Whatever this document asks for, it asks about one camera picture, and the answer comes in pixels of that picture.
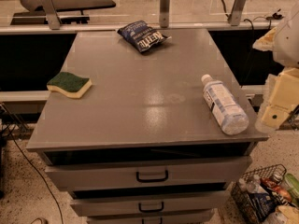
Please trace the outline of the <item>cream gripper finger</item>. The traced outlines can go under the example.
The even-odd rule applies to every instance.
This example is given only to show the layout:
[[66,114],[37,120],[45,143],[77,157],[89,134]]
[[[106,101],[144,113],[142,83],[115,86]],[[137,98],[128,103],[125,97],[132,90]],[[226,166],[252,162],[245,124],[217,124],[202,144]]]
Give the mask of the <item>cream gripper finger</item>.
[[274,46],[274,39],[277,28],[274,27],[268,31],[265,35],[257,39],[252,47],[260,51],[272,51]]
[[278,129],[299,106],[299,69],[284,68],[277,76],[269,75],[266,87],[261,123]]

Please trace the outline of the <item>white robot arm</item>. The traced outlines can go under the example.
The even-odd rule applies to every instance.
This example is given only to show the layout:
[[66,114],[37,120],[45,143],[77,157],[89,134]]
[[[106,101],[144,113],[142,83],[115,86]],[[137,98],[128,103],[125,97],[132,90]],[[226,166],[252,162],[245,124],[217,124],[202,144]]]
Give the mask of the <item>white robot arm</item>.
[[261,51],[271,51],[273,60],[284,66],[276,76],[269,75],[263,90],[263,103],[255,128],[270,133],[290,118],[299,106],[299,4],[253,45]]

